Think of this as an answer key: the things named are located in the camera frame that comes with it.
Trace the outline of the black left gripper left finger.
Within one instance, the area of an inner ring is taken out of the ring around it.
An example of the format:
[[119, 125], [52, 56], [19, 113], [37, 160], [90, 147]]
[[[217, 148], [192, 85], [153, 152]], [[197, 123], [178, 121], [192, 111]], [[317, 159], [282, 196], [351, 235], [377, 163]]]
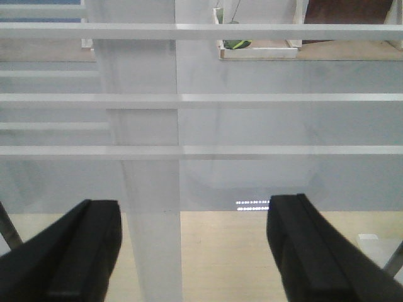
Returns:
[[104, 301], [122, 244], [115, 200], [84, 200], [1, 256], [1, 301]]

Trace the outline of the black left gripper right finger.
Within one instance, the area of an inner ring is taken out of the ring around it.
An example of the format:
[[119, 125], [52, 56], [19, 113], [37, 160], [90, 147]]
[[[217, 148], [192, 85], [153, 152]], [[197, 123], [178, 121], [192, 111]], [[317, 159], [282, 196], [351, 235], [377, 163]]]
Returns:
[[402, 285], [304, 194], [270, 198], [266, 233], [289, 301], [402, 301]]

